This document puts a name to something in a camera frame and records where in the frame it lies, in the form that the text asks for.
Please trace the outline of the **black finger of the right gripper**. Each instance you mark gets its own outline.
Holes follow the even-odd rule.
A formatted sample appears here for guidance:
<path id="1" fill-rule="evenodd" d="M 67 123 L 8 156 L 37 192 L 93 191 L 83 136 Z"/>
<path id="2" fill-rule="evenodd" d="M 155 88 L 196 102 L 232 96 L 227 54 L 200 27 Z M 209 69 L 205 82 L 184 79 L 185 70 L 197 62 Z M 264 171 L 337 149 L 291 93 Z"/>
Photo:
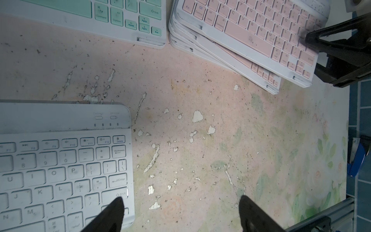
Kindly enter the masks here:
<path id="1" fill-rule="evenodd" d="M 325 41 L 322 37 L 353 31 L 348 39 Z M 317 64 L 315 75 L 338 88 L 347 87 L 371 77 L 371 14 L 310 32 L 305 45 L 327 54 L 326 66 Z"/>

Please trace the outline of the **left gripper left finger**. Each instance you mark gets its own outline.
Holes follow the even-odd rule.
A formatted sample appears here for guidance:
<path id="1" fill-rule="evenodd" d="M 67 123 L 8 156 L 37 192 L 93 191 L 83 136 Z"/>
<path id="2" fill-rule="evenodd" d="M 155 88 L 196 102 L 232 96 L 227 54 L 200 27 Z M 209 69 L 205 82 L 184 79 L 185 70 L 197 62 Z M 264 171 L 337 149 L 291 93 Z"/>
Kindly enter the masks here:
<path id="1" fill-rule="evenodd" d="M 124 219 L 124 201 L 116 197 L 81 232 L 120 232 Z"/>

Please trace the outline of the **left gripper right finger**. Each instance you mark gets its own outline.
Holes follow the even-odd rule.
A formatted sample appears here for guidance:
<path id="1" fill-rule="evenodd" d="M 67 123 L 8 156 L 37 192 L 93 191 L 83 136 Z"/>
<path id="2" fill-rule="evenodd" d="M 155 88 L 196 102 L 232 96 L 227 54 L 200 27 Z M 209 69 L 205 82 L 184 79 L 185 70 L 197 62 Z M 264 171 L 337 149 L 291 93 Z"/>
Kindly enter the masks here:
<path id="1" fill-rule="evenodd" d="M 240 198 L 239 215 L 243 232 L 285 232 L 246 195 Z"/>

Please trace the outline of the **pink keyboard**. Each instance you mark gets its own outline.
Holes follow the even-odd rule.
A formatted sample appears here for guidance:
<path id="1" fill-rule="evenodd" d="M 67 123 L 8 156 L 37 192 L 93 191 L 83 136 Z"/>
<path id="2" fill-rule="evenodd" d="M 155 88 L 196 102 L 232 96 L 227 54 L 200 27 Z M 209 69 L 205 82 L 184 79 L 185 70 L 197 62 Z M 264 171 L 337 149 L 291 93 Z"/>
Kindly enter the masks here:
<path id="1" fill-rule="evenodd" d="M 189 29 L 302 87 L 312 84 L 318 53 L 307 33 L 325 26 L 330 1 L 175 1 Z"/>
<path id="2" fill-rule="evenodd" d="M 169 26 L 171 26 L 178 35 L 191 41 L 201 50 L 229 66 L 233 69 L 233 72 L 242 75 L 270 94 L 276 95 L 279 93 L 281 78 L 278 75 L 207 39 L 197 32 L 188 29 L 179 23 L 175 16 L 171 17 Z"/>
<path id="3" fill-rule="evenodd" d="M 205 61 L 209 61 L 227 70 L 233 71 L 233 69 L 231 69 L 229 66 L 223 64 L 222 62 L 218 61 L 217 59 L 212 57 L 207 52 L 201 50 L 196 45 L 194 45 L 191 41 L 178 35 L 171 26 L 169 27 L 169 42 L 174 48 L 180 51 L 183 51 L 189 55 L 193 55 Z"/>

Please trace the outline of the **white key keyboard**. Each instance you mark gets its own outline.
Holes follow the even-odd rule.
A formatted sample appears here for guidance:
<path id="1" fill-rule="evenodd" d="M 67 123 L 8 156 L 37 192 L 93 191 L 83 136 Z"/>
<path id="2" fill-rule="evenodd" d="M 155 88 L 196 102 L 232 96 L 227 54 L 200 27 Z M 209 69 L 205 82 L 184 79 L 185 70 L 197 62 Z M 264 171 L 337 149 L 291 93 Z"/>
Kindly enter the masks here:
<path id="1" fill-rule="evenodd" d="M 117 198 L 123 230 L 135 221 L 126 106 L 1 102 L 1 231 L 79 232 Z"/>

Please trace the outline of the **green key keyboard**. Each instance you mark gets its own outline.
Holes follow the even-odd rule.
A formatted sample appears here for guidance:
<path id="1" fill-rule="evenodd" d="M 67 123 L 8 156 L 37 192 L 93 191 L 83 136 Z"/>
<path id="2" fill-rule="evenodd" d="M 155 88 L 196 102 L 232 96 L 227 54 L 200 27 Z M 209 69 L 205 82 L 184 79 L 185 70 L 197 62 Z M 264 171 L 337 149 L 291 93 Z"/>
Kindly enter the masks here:
<path id="1" fill-rule="evenodd" d="M 166 1 L 1 1 L 1 13 L 162 49 Z"/>

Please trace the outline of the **blue stapler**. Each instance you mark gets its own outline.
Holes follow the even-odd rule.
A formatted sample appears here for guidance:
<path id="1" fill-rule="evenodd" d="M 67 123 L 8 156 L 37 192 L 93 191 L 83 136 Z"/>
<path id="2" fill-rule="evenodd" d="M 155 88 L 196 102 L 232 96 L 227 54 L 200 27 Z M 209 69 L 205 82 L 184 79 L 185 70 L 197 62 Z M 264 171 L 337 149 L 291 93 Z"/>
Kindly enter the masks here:
<path id="1" fill-rule="evenodd" d="M 359 138 L 354 137 L 351 140 L 350 149 L 348 151 L 347 174 L 350 177 L 355 177 L 365 159 L 371 150 L 371 137 L 362 135 Z"/>

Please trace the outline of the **aluminium front rail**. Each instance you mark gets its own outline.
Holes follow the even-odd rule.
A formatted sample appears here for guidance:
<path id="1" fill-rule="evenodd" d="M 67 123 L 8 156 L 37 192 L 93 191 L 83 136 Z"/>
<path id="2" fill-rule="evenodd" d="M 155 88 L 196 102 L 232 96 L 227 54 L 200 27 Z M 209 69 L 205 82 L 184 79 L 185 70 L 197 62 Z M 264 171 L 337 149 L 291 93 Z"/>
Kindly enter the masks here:
<path id="1" fill-rule="evenodd" d="M 355 203 L 353 197 L 286 229 L 287 232 L 352 232 Z"/>

